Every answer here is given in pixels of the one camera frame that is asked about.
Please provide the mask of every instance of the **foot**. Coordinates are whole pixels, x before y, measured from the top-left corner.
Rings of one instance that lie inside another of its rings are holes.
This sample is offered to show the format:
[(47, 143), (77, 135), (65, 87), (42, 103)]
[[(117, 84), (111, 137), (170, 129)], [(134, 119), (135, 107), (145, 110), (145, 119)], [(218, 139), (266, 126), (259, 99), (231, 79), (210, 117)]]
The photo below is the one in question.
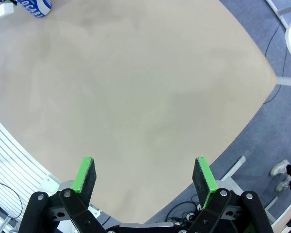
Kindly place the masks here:
[(284, 189), (287, 189), (289, 187), (289, 183), (291, 181), (291, 176), (288, 176), (283, 182), (280, 182), (279, 185), (277, 185), (275, 191), (281, 192)]
[(279, 164), (275, 165), (273, 167), (273, 169), (271, 170), (270, 172), (270, 175), (271, 176), (275, 176), (275, 175), (278, 175), (278, 174), (285, 174), (287, 173), (287, 166), (289, 165), (290, 163), (288, 162), (288, 160), (283, 160), (282, 162), (280, 162)]

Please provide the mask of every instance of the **screw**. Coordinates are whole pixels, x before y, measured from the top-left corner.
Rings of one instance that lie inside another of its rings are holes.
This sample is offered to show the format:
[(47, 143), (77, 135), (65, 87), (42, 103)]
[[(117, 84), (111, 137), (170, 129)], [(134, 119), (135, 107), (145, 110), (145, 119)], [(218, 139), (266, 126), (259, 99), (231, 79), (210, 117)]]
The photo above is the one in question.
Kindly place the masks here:
[(70, 196), (70, 194), (71, 194), (70, 191), (67, 190), (67, 191), (64, 192), (64, 197), (68, 198)]
[(44, 197), (44, 195), (43, 195), (43, 194), (40, 194), (40, 195), (38, 196), (38, 200), (42, 200), (43, 197)]
[(221, 194), (222, 197), (226, 197), (227, 196), (227, 192), (225, 190), (222, 190), (220, 192), (220, 194)]
[(253, 196), (252, 196), (252, 194), (251, 194), (251, 193), (247, 193), (247, 194), (246, 194), (246, 198), (248, 198), (248, 199), (250, 199), (250, 200), (251, 200), (251, 199), (253, 198)]

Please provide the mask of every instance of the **blue and white can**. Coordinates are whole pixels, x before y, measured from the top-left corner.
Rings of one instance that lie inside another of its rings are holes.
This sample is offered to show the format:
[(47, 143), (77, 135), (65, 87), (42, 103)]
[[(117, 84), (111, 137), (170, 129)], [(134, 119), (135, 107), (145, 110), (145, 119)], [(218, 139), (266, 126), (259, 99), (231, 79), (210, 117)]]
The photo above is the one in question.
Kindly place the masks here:
[(52, 8), (51, 0), (17, 0), (34, 17), (43, 17)]

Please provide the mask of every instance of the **white shoe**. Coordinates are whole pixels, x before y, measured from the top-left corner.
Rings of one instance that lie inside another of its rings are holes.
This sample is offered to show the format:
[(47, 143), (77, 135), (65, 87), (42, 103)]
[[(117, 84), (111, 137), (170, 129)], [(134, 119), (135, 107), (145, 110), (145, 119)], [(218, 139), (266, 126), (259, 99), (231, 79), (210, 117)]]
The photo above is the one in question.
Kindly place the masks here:
[(290, 163), (288, 162), (288, 160), (283, 160), (282, 162), (280, 162), (279, 164), (275, 165), (271, 172), (270, 172), (270, 176), (275, 176), (275, 175), (278, 175), (278, 174), (285, 174), (287, 173), (287, 166), (289, 165)]
[(284, 189), (287, 189), (289, 187), (289, 183), (291, 181), (291, 176), (288, 176), (283, 182), (280, 182), (279, 185), (277, 185), (275, 191), (281, 192)]

